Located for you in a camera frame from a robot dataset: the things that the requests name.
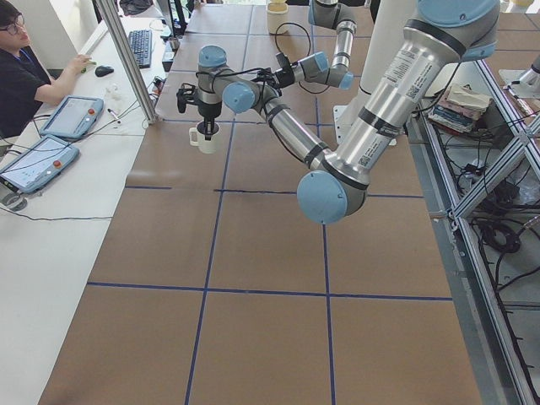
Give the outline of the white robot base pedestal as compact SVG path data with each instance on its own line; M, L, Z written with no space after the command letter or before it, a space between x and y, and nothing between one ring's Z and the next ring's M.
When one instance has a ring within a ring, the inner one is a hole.
M354 119L374 93L403 42L403 26L416 9L413 0L382 0L375 17L357 95L347 105L334 106L335 133L338 144L351 129Z

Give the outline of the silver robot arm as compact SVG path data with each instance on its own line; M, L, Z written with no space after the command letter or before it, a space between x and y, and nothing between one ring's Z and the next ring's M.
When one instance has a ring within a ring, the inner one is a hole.
M227 63L224 49L205 46L198 54L195 102L204 135L216 132L223 106L256 111L282 145L307 167L296 196L307 218L332 224L365 202L370 170L409 115L450 63L489 57L496 44L500 6L496 1L419 1L403 27L403 41L373 94L357 112L344 140L330 149L280 99L280 89L301 80L344 88L351 82L348 60L356 22L336 1L310 3L309 21L335 30L332 61L318 52L298 62L280 61L267 78L246 80Z
M283 52L279 52L276 55L279 69L273 72L272 86L284 89L297 83L311 83L349 89L354 81L350 63L357 31L352 8L338 1L310 1L308 22L335 32L332 54L310 51L306 57L291 62Z

